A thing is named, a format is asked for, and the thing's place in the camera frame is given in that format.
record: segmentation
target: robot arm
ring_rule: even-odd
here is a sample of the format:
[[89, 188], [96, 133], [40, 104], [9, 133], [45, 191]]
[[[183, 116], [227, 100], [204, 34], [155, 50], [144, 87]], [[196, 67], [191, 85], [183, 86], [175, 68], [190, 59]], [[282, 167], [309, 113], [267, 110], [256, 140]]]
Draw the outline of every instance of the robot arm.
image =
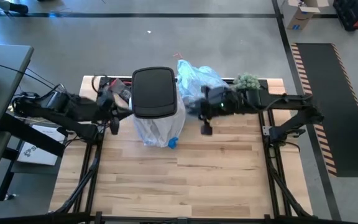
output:
[[256, 114], [268, 109], [297, 110], [298, 114], [286, 123], [269, 130], [270, 141], [282, 141], [287, 134], [302, 134], [299, 128], [305, 124], [322, 122], [323, 115], [313, 103], [312, 95], [274, 95], [267, 90], [232, 90], [227, 87], [209, 89], [204, 86], [201, 90], [204, 98], [188, 105], [189, 114], [196, 115], [204, 125], [201, 133], [212, 135], [209, 121], [213, 117], [232, 114]]
[[[114, 102], [112, 91], [103, 88], [98, 93], [97, 101], [52, 90], [44, 96], [20, 96], [13, 100], [14, 112], [22, 117], [41, 117], [61, 126], [58, 129], [67, 136], [67, 131], [74, 131], [86, 142], [95, 142], [99, 129], [97, 123], [109, 122], [112, 134], [117, 134], [119, 121], [132, 114], [131, 110], [121, 108]], [[81, 124], [91, 121], [93, 124]]]

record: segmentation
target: plastic bag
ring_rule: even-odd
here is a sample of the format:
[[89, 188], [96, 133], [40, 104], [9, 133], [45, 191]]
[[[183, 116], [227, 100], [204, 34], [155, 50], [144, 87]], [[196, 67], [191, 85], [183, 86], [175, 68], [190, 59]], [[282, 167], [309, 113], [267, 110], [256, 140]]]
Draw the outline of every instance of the plastic bag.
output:
[[229, 86], [222, 78], [210, 67], [192, 67], [186, 60], [178, 61], [178, 91], [185, 104], [204, 97], [201, 87], [207, 85], [210, 88], [219, 86]]
[[185, 105], [178, 92], [177, 100], [177, 112], [172, 116], [158, 119], [140, 119], [134, 116], [137, 134], [145, 146], [169, 146], [172, 149], [176, 147], [176, 141], [186, 119]]

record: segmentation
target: black lid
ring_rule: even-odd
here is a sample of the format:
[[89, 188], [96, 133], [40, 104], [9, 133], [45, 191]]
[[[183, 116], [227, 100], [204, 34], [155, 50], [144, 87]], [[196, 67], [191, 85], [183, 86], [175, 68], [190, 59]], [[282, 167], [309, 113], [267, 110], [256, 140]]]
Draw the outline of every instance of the black lid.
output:
[[154, 119], [177, 112], [177, 88], [171, 68], [151, 67], [132, 75], [132, 110], [137, 118]]

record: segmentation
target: wooden table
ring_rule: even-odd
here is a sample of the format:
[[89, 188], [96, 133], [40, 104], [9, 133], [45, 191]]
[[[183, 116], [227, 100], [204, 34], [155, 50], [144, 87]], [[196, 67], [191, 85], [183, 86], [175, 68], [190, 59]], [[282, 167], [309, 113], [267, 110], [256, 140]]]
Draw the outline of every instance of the wooden table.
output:
[[[270, 93], [285, 92], [283, 80], [267, 81]], [[96, 98], [91, 77], [84, 77], [80, 95]], [[277, 125], [290, 119], [289, 111], [274, 111], [274, 115]], [[216, 118], [212, 125], [214, 134], [202, 136], [200, 121], [187, 119], [176, 149], [144, 146], [132, 116], [121, 121], [118, 135], [106, 131], [92, 213], [204, 218], [263, 218], [272, 214], [258, 116]], [[82, 142], [67, 147], [50, 210], [62, 206], [76, 187], [84, 151]], [[311, 213], [298, 149], [287, 145], [281, 152], [288, 188]], [[284, 214], [281, 192], [276, 189], [280, 213]], [[87, 192], [85, 189], [81, 210]]]

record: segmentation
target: gray floor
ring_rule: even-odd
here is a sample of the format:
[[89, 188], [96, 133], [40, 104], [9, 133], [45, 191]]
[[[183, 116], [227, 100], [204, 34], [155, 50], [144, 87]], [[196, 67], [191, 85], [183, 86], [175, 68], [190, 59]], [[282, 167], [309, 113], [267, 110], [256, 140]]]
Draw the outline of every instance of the gray floor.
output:
[[[32, 12], [273, 13], [270, 0], [21, 2]], [[328, 7], [323, 13], [334, 10]], [[358, 32], [344, 31], [337, 19], [313, 19], [305, 30], [288, 30], [287, 35], [290, 42], [336, 44], [358, 96]], [[0, 44], [33, 46], [29, 68], [74, 93], [84, 75], [130, 75], [149, 66], [176, 68], [172, 55], [177, 52], [194, 66], [209, 65], [224, 77], [250, 72], [261, 78], [283, 78], [288, 92], [295, 93], [275, 19], [0, 17]], [[25, 91], [46, 91], [27, 78], [21, 86]], [[314, 214], [330, 218], [307, 135], [300, 145]], [[1, 161], [0, 182], [6, 167], [7, 161]], [[0, 202], [0, 217], [47, 212], [55, 179], [56, 175], [15, 176], [10, 191], [19, 197]], [[342, 219], [358, 222], [358, 178], [331, 182]]]

